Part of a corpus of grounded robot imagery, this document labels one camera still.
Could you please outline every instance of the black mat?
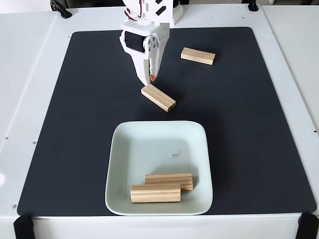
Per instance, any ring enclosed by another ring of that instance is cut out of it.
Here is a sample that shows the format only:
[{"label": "black mat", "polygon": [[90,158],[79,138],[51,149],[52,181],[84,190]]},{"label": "black mat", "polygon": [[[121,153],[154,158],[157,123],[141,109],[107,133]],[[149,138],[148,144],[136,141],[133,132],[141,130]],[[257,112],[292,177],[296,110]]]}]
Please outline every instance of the black mat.
[{"label": "black mat", "polygon": [[[120,31],[72,35],[20,215],[114,215],[105,206],[112,135],[118,124],[134,120],[191,120],[204,126],[214,194],[206,214],[317,208],[253,31],[198,28],[170,34],[155,82],[177,101],[169,113],[142,96]],[[181,59],[183,47],[216,53],[214,64]]]}]

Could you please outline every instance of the orange gripper tip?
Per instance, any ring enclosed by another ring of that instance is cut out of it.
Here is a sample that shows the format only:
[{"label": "orange gripper tip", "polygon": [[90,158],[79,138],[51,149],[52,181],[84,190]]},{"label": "orange gripper tip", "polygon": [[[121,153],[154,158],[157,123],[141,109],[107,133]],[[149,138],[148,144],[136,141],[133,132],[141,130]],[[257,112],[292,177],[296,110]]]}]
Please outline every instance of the orange gripper tip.
[{"label": "orange gripper tip", "polygon": [[155,80],[155,75],[150,74],[150,77],[151,77],[151,81]]}]

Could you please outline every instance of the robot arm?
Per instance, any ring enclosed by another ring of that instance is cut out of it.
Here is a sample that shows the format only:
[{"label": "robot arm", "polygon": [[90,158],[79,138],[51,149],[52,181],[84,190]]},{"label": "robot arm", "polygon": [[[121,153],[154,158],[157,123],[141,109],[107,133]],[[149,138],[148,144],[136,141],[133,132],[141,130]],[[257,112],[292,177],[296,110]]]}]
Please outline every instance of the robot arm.
[{"label": "robot arm", "polygon": [[129,19],[122,24],[120,42],[131,55],[138,78],[147,86],[158,75],[169,39],[169,24],[174,25],[182,16],[182,6],[178,0],[123,2],[128,7],[125,14]]}]

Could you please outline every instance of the wooden plank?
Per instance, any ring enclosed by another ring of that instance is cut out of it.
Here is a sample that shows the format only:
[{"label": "wooden plank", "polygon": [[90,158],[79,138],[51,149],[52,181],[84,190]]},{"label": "wooden plank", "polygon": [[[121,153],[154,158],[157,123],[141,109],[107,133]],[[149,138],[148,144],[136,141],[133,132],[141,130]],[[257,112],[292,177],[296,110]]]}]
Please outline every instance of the wooden plank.
[{"label": "wooden plank", "polygon": [[180,202],[178,183],[143,184],[131,186],[132,203]]},{"label": "wooden plank", "polygon": [[191,177],[191,173],[163,173],[163,174],[147,174],[145,179],[154,178],[180,178],[180,177]]},{"label": "wooden plank", "polygon": [[167,96],[164,92],[157,89],[155,86],[149,84],[141,89],[142,95],[153,101],[166,112],[170,111],[175,105],[176,101]]},{"label": "wooden plank", "polygon": [[[158,182],[158,181],[156,181],[156,182],[150,182],[149,180],[145,180],[145,183],[146,184],[153,184],[153,183],[167,183],[168,181],[165,181],[165,182]],[[180,186],[181,185],[190,185],[190,184],[193,184],[193,181],[192,180],[188,180],[188,181],[172,181],[172,183],[179,183],[180,184]]]},{"label": "wooden plank", "polygon": [[193,190],[193,179],[191,173],[171,173],[171,174],[148,174],[145,175],[145,183],[166,184],[176,182],[180,184],[181,190]]},{"label": "wooden plank", "polygon": [[162,183],[162,182],[177,182],[177,181],[192,181],[191,177],[180,177],[180,178],[153,178],[145,179],[145,183]]},{"label": "wooden plank", "polygon": [[197,51],[194,49],[184,47],[180,57],[182,59],[212,65],[215,58],[215,54],[204,51]]}]

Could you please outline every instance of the black clamp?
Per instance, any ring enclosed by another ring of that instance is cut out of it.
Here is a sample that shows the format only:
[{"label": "black clamp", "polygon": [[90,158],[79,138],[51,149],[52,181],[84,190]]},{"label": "black clamp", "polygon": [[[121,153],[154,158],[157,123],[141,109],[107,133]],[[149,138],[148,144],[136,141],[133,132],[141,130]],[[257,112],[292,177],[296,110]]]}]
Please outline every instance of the black clamp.
[{"label": "black clamp", "polygon": [[242,0],[241,3],[248,3],[248,9],[250,11],[258,11],[256,0]]},{"label": "black clamp", "polygon": [[50,0],[50,5],[51,5],[51,9],[52,11],[58,11],[59,13],[61,13],[61,17],[67,19],[69,17],[72,16],[72,13],[70,13],[69,11],[67,11],[61,3],[59,3],[57,0]]}]

